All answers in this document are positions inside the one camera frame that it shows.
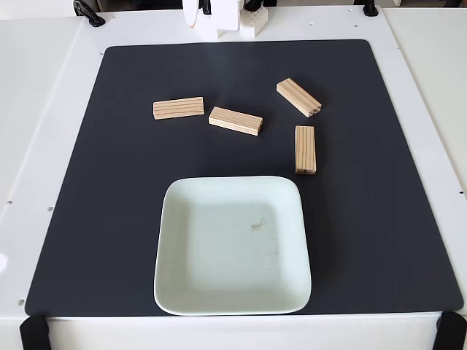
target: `white robot part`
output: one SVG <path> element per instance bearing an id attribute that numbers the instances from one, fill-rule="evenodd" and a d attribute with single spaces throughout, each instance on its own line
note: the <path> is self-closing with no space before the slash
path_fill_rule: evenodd
<path id="1" fill-rule="evenodd" d="M 265 7 L 250 12 L 244 9 L 244 0 L 210 0 L 211 15 L 205 15 L 202 9 L 193 13 L 195 4 L 199 0 L 183 0 L 185 19 L 206 41 L 218 40 L 224 31 L 238 31 L 243 38 L 254 39 L 268 23 Z"/>
<path id="2" fill-rule="evenodd" d="M 212 25 L 211 15 L 205 15 L 202 9 L 198 11 L 198 18 L 194 28 L 198 35 L 207 42 L 215 42 L 224 34 L 224 31 Z"/>
<path id="3" fill-rule="evenodd" d="M 256 12 L 242 9 L 240 12 L 240 36 L 254 39 L 260 30 L 268 23 L 268 10 L 261 7 Z"/>
<path id="4" fill-rule="evenodd" d="M 215 28 L 223 31 L 238 31 L 242 0 L 211 0 L 211 19 Z"/>

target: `wooden block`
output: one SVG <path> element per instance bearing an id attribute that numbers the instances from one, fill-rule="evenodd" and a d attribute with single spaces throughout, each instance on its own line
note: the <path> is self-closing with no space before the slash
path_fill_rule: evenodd
<path id="1" fill-rule="evenodd" d="M 311 117 L 321 110 L 321 103 L 316 101 L 313 96 L 298 86 L 291 78 L 277 84 L 277 92 L 305 114 L 305 117 Z"/>
<path id="2" fill-rule="evenodd" d="M 204 114 L 203 98 L 193 97 L 154 102 L 153 113 L 156 120 Z"/>
<path id="3" fill-rule="evenodd" d="M 295 127 L 295 172 L 316 174 L 316 149 L 312 126 Z"/>
<path id="4" fill-rule="evenodd" d="M 209 116 L 209 124 L 258 136 L 263 124 L 263 118 L 214 107 Z"/>

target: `white surface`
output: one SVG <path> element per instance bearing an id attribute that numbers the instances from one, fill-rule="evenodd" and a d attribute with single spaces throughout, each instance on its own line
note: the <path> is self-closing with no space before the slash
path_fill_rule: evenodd
<path id="1" fill-rule="evenodd" d="M 72 0 L 0 0 L 0 20 L 75 16 Z"/>
<path id="2" fill-rule="evenodd" d="M 465 211 L 462 207 L 459 208 L 458 200 L 452 194 L 459 190 L 459 185 L 452 179 L 452 169 L 441 150 L 436 131 L 430 122 L 426 122 L 428 115 L 425 107 L 408 75 L 402 55 L 396 51 L 397 44 L 381 19 L 382 16 L 375 19 L 364 18 L 361 10 L 354 7 L 272 9 L 269 14 L 269 25 L 260 32 L 257 40 L 340 37 L 370 41 L 404 133 L 409 139 L 451 261 L 458 267 L 456 274 L 464 292 L 467 264 L 461 250 L 465 250 L 466 246 L 466 225 L 462 219 Z M 9 259 L 9 267 L 11 268 L 11 262 L 14 266 L 7 269 L 9 275 L 6 279 L 4 274 L 0 275 L 2 317 L 25 317 L 23 307 L 18 305 L 18 299 L 26 295 L 34 272 L 51 215 L 47 212 L 47 207 L 55 203 L 58 195 L 99 69 L 99 52 L 113 44 L 198 41 L 196 32 L 189 30 L 181 13 L 140 12 L 114 15 L 117 18 L 106 14 L 104 17 L 108 22 L 101 28 L 93 30 L 88 26 L 82 27 L 83 33 L 72 49 L 69 65 L 57 81 L 52 103 L 35 139 L 34 148 L 15 186 L 13 198 L 18 201 L 8 207 L 7 214 L 0 222 L 0 251 L 6 253 L 8 250 L 8 256 L 12 258 Z M 449 23 L 431 20 L 428 23 L 421 17 L 422 15 L 415 16 L 412 24 L 409 21 L 404 23 L 407 30 L 419 38 L 423 35 L 424 28 L 431 26 L 436 26 L 440 33 L 433 38 L 436 43 L 446 40 L 444 33 L 458 37 L 463 35 L 462 32 L 449 32 Z M 238 39 L 233 38 L 230 33 L 221 39 L 232 40 Z M 435 44 L 419 49 L 422 50 L 420 55 L 431 55 L 437 50 Z M 449 45 L 443 59 L 449 57 L 453 50 L 454 45 Z M 90 69 L 88 74 L 81 74 L 81 71 L 72 68 L 81 63 Z M 455 64 L 458 65 L 459 62 L 454 60 L 452 65 Z M 458 108 L 463 108 L 462 99 L 456 103 Z M 67 111 L 67 119 L 63 118 L 63 110 Z M 34 172 L 37 169 L 39 171 L 35 177 Z M 3 286 L 7 284 L 11 287 L 5 291 Z M 76 350 L 129 349 L 135 347 L 135 344 L 139 349 L 154 349 L 157 344 L 167 349 L 186 349 L 189 346 L 192 349 L 208 350 L 221 346 L 224 349 L 286 349 L 292 346 L 294 349 L 429 350 L 433 347 L 436 333 L 436 316 L 437 314 L 264 316 L 260 321 L 252 316 L 54 320 L 50 323 L 50 337 L 54 347 Z M 18 325 L 18 321 L 0 321 L 2 348 L 22 349 Z"/>
<path id="3" fill-rule="evenodd" d="M 23 350 L 19 321 L 0 321 L 3 349 Z M 431 350 L 436 317 L 226 316 L 50 320 L 60 350 Z"/>
<path id="4" fill-rule="evenodd" d="M 254 39 L 268 23 L 268 10 L 261 7 L 256 12 L 242 9 L 240 12 L 240 35 L 245 39 Z"/>
<path id="5" fill-rule="evenodd" d="M 0 217 L 81 23 L 0 20 Z"/>
<path id="6" fill-rule="evenodd" d="M 182 0 L 182 5 L 185 20 L 190 27 L 193 27 L 198 17 L 199 0 Z"/>
<path id="7" fill-rule="evenodd" d="M 312 281 L 300 194 L 277 176 L 174 182 L 164 198 L 154 294 L 176 315 L 284 314 Z"/>
<path id="8" fill-rule="evenodd" d="M 467 9 L 385 14 L 467 196 Z"/>

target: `wooden plank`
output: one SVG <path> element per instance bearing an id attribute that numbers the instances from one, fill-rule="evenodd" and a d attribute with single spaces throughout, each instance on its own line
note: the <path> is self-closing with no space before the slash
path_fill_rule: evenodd
<path id="1" fill-rule="evenodd" d="M 203 98 L 192 97 L 154 102 L 153 114 L 156 120 L 201 115 L 204 114 Z"/>
<path id="2" fill-rule="evenodd" d="M 316 149 L 312 126 L 295 128 L 295 168 L 297 174 L 316 174 Z"/>
<path id="3" fill-rule="evenodd" d="M 209 116 L 209 124 L 257 136 L 263 124 L 263 118 L 214 107 Z"/>
<path id="4" fill-rule="evenodd" d="M 284 96 L 305 117 L 311 117 L 321 110 L 321 103 L 302 89 L 291 78 L 277 84 L 277 92 Z"/>

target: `wood grain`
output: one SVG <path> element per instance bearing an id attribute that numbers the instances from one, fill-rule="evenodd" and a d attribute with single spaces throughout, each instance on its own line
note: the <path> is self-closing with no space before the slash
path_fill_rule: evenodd
<path id="1" fill-rule="evenodd" d="M 154 102 L 153 114 L 156 120 L 201 115 L 204 114 L 203 98 L 192 97 Z"/>
<path id="2" fill-rule="evenodd" d="M 312 126 L 295 128 L 295 168 L 297 174 L 316 174 L 316 149 Z"/>
<path id="3" fill-rule="evenodd" d="M 257 136 L 263 124 L 263 118 L 214 107 L 209 116 L 209 124 Z"/>
<path id="4" fill-rule="evenodd" d="M 302 89 L 291 78 L 277 84 L 277 92 L 284 96 L 305 117 L 311 117 L 321 110 L 321 103 Z"/>

